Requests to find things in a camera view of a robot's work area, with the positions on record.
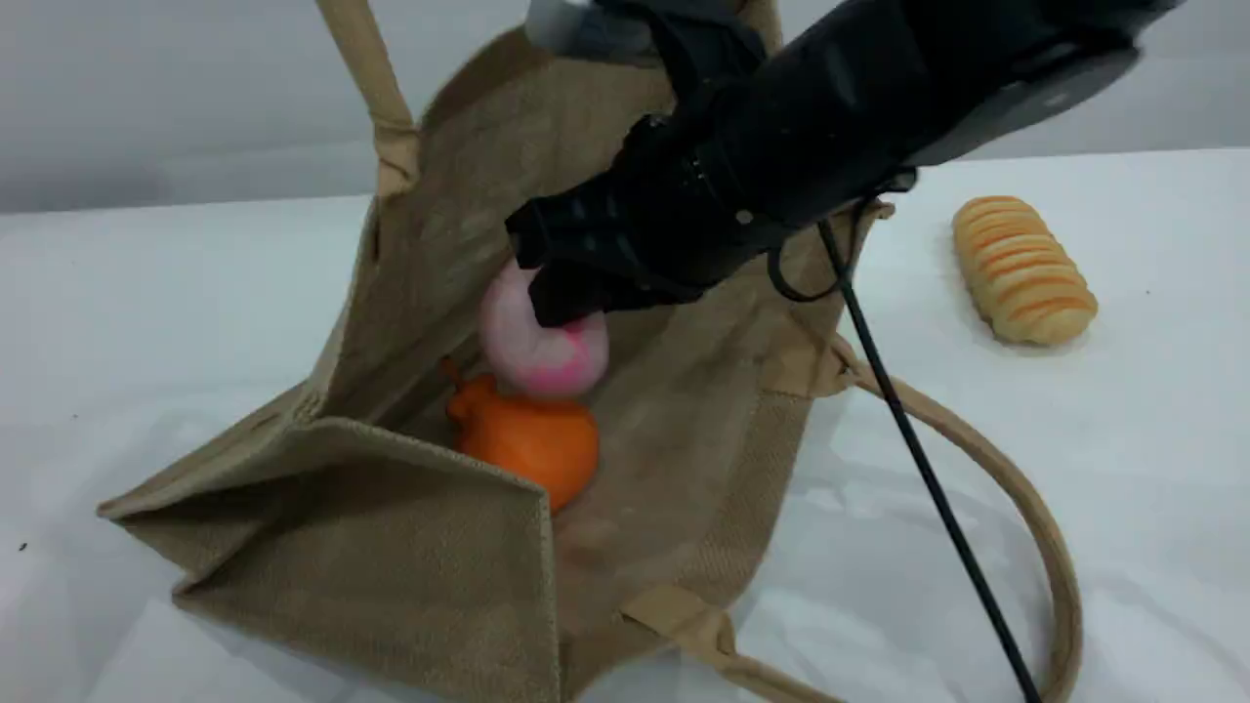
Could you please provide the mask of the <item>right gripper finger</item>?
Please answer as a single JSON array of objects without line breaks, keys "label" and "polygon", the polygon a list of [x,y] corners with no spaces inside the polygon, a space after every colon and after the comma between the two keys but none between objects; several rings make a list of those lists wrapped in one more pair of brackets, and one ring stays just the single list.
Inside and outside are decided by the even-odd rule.
[{"label": "right gripper finger", "polygon": [[566,266],[572,263],[572,199],[565,195],[531,196],[505,219],[512,255],[522,270]]},{"label": "right gripper finger", "polygon": [[612,311],[626,283],[620,266],[592,266],[585,261],[550,261],[536,269],[528,299],[540,326],[566,326],[585,316]]}]

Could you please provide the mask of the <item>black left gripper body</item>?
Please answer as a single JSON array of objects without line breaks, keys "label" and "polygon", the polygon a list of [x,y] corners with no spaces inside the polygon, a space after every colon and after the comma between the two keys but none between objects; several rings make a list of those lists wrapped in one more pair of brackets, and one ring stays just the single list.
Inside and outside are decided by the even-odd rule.
[{"label": "black left gripper body", "polygon": [[749,53],[768,58],[762,35],[738,18],[742,1],[531,1],[525,36],[558,58],[660,68],[661,55],[638,5],[669,20],[730,21]]}]

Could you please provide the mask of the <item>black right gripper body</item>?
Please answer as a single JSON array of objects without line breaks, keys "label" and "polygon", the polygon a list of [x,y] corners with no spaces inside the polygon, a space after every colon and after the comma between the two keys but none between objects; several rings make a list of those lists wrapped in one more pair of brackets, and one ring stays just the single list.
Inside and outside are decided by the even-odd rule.
[{"label": "black right gripper body", "polygon": [[648,118],[601,178],[572,199],[571,241],[592,266],[620,266],[614,306],[682,306],[765,255],[772,286],[810,296],[780,271],[784,244],[812,218],[812,188],[785,194],[772,166],[808,156],[816,116],[799,108],[679,108]]}]

